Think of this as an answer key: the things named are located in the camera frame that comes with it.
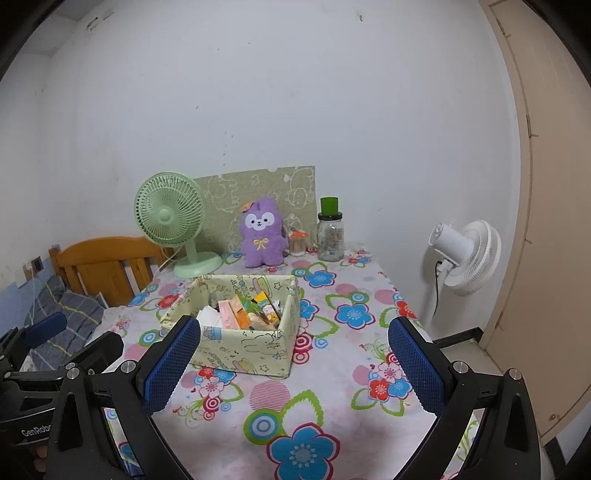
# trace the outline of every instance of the cartoon fabric storage box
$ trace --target cartoon fabric storage box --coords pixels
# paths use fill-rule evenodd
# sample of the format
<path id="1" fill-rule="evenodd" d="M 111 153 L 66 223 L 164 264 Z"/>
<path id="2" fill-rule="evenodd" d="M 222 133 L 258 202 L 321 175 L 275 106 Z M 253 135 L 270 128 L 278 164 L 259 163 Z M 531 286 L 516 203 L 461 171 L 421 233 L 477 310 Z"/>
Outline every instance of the cartoon fabric storage box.
<path id="1" fill-rule="evenodd" d="M 247 298 L 265 291 L 273 302 L 281 300 L 283 314 L 275 331 L 232 330 L 201 326 L 201 342 L 191 359 L 193 365 L 233 372 L 285 378 L 300 326 L 300 301 L 295 277 L 290 275 L 204 275 L 193 281 L 160 320 L 172 328 L 182 315 L 197 317 L 206 305 L 216 307 L 236 292 Z"/>

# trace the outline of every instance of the bedding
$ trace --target bedding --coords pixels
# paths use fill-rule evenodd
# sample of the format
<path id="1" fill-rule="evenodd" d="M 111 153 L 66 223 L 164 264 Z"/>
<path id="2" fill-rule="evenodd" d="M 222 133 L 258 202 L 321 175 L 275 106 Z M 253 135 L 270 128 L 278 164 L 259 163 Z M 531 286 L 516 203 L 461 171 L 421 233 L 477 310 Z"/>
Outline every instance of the bedding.
<path id="1" fill-rule="evenodd" d="M 102 321 L 104 308 L 94 297 L 79 295 L 66 290 L 61 278 L 52 276 L 35 298 L 24 326 L 39 323 L 55 312 L 66 315 L 67 326 L 63 332 L 30 351 L 31 360 L 25 360 L 23 368 L 55 370 L 67 363 L 69 357 L 81 350 Z"/>

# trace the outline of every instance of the purple plush toy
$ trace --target purple plush toy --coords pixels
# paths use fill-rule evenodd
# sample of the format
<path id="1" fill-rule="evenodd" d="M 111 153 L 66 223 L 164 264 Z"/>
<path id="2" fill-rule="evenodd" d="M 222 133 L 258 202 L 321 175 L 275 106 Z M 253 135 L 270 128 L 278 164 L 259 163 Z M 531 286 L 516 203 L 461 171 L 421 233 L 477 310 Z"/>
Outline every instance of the purple plush toy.
<path id="1" fill-rule="evenodd" d="M 281 236 L 283 218 L 272 198 L 262 198 L 243 207 L 240 233 L 244 266 L 281 265 L 287 239 Z"/>

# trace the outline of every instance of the green lid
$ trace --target green lid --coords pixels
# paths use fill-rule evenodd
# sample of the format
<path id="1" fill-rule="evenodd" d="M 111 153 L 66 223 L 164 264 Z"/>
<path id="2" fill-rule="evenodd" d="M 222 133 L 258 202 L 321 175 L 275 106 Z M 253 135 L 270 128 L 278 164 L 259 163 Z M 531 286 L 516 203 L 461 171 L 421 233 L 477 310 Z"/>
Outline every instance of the green lid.
<path id="1" fill-rule="evenodd" d="M 320 211 L 323 216 L 334 216 L 339 214 L 338 197 L 324 197 L 320 199 Z"/>

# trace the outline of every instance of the fan grille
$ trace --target fan grille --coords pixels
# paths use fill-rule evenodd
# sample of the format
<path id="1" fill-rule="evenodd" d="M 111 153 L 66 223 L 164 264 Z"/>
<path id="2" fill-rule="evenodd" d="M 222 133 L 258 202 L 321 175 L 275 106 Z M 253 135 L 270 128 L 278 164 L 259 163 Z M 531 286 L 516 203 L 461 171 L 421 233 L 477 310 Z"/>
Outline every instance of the fan grille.
<path id="1" fill-rule="evenodd" d="M 178 173 L 158 173 L 146 180 L 135 196 L 135 220 L 154 243 L 177 247 L 201 231 L 205 202 L 192 179 Z"/>
<path id="2" fill-rule="evenodd" d="M 465 296 L 482 287 L 495 271 L 501 257 L 501 237 L 484 220 L 466 225 L 460 233 L 474 241 L 474 250 L 466 262 L 449 272 L 445 285 Z"/>

